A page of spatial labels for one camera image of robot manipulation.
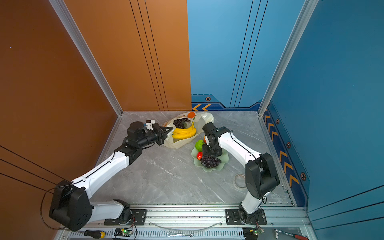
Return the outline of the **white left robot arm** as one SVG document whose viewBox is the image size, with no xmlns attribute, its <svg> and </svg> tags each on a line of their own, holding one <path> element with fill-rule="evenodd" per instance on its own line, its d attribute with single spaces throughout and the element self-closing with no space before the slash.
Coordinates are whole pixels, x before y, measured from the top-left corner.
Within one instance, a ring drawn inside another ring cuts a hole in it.
<svg viewBox="0 0 384 240">
<path fill-rule="evenodd" d="M 154 121 L 130 124 L 127 136 L 110 157 L 82 176 L 57 184 L 49 217 L 71 231 L 100 220 L 127 224 L 133 217 L 130 204 L 118 199 L 110 202 L 91 202 L 90 199 L 114 175 L 132 165 L 143 150 L 154 144 L 164 144 L 172 130 Z"/>
</svg>

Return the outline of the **cream plastic bag orange print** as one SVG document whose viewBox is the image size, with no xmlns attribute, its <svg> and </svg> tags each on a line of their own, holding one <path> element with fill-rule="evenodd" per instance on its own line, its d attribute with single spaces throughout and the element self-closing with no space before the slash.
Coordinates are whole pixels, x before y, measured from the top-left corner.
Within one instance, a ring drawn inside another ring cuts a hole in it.
<svg viewBox="0 0 384 240">
<path fill-rule="evenodd" d="M 192 142 L 203 132 L 203 126 L 214 123 L 215 119 L 208 112 L 187 112 L 164 123 L 164 127 L 172 128 L 164 145 L 170 149 L 179 149 Z"/>
</svg>

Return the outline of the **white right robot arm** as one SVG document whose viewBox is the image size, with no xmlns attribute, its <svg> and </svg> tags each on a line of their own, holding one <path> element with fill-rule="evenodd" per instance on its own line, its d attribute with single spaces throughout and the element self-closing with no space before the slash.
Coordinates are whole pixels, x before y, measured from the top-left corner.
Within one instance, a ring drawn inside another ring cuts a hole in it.
<svg viewBox="0 0 384 240">
<path fill-rule="evenodd" d="M 203 157 L 212 160 L 227 151 L 245 168 L 247 194 L 239 204 L 238 218 L 230 218 L 229 225 L 235 221 L 243 225 L 267 225 L 264 210 L 261 208 L 268 195 L 280 185 L 280 178 L 273 157 L 256 152 L 238 140 L 226 127 L 216 128 L 213 123 L 203 126 L 206 143 L 202 146 Z"/>
</svg>

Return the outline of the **dark purple grape bunch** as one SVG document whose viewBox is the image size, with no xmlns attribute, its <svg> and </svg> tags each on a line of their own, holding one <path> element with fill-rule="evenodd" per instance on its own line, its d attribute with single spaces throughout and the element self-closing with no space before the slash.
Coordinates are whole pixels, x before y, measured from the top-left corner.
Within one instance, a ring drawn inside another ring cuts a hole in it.
<svg viewBox="0 0 384 240">
<path fill-rule="evenodd" d="M 211 169 L 218 167 L 222 161 L 216 157 L 203 157 L 200 162 L 203 167 Z"/>
</svg>

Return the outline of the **yellow banana bunch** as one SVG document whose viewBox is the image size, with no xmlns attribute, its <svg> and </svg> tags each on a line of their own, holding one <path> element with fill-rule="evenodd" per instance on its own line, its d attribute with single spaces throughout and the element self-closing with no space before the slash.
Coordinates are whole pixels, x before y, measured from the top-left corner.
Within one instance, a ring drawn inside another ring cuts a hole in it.
<svg viewBox="0 0 384 240">
<path fill-rule="evenodd" d="M 197 129 L 194 126 L 194 122 L 192 122 L 191 126 L 187 129 L 177 129 L 175 128 L 172 134 L 172 137 L 175 140 L 184 140 L 189 139 L 195 136 L 197 133 Z"/>
</svg>

